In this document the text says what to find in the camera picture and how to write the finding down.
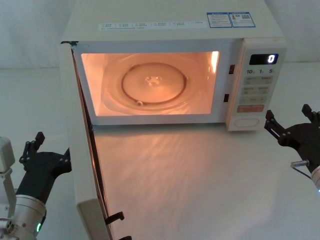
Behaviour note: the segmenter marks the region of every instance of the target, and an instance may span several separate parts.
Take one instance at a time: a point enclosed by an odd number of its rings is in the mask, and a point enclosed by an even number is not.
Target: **microwave control panel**
[[[229,131],[263,128],[286,50],[284,38],[243,40],[226,116]]]

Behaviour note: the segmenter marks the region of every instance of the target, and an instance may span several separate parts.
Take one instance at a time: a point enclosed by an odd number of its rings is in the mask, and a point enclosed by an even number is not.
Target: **cable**
[[[293,170],[296,170],[298,173],[301,173],[302,175],[306,176],[308,179],[311,179],[310,176],[308,176],[307,174],[305,174],[303,171],[300,171],[299,169],[295,168],[294,166],[291,166],[291,168]]]

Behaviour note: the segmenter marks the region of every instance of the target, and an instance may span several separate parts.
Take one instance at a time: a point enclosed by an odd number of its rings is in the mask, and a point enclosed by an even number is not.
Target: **qr code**
[[[242,15],[242,19],[250,19],[250,15]]]

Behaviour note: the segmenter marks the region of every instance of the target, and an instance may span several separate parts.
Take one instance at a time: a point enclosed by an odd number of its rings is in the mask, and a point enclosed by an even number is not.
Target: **green indicator light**
[[[39,232],[41,229],[41,223],[38,224],[38,226],[36,226],[36,231]]]

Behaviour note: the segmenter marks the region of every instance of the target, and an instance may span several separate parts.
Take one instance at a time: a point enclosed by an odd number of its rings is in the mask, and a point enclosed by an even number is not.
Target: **digital display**
[[[273,65],[278,61],[279,54],[253,54],[250,58],[250,65]]]

